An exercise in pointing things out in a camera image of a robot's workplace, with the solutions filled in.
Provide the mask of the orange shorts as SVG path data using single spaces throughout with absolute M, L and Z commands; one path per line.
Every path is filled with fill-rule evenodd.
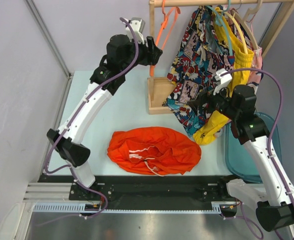
M 201 160 L 202 150 L 186 135 L 161 126 L 113 133 L 107 155 L 121 169 L 141 175 L 184 175 Z

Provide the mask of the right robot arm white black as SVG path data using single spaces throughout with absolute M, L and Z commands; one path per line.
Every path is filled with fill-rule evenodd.
M 262 228 L 275 231 L 294 224 L 294 186 L 290 183 L 273 147 L 265 122 L 255 113 L 254 89 L 237 85 L 228 89 L 200 92 L 187 104 L 194 112 L 218 111 L 231 121 L 231 132 L 253 159 L 265 188 L 261 193 L 242 179 L 230 177 L 217 188 L 218 196 L 229 201 L 236 198 L 255 211 Z

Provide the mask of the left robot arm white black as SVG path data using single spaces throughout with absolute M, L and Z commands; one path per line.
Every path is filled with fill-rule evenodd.
M 151 36 L 141 42 L 124 34 L 112 36 L 106 46 L 106 54 L 90 77 L 87 90 L 75 110 L 57 130 L 48 130 L 46 136 L 51 143 L 50 151 L 56 151 L 66 161 L 76 181 L 82 184 L 80 194 L 85 199 L 92 200 L 98 193 L 94 185 L 96 179 L 88 163 L 91 151 L 82 144 L 87 129 L 125 82 L 126 73 L 137 65 L 156 65 L 162 53 Z

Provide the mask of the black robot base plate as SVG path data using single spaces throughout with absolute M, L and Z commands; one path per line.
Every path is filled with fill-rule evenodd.
M 117 176 L 99 175 L 88 189 L 71 176 L 41 176 L 38 183 L 67 185 L 67 200 L 85 204 L 81 217 L 102 213 L 227 213 L 239 206 L 228 195 L 226 183 L 233 175 L 204 176 Z

